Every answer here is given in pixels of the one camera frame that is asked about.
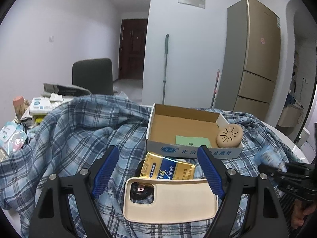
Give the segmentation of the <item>person's right hand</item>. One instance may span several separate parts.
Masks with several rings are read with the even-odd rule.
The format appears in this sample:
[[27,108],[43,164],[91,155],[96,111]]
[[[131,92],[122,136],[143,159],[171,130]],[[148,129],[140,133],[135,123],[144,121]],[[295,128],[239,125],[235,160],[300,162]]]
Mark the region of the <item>person's right hand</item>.
[[292,219],[291,219],[291,227],[293,229],[297,229],[298,227],[303,226],[304,224],[304,218],[316,211],[316,202],[311,204],[308,207],[304,206],[304,203],[296,199],[294,202],[294,210],[292,213]]

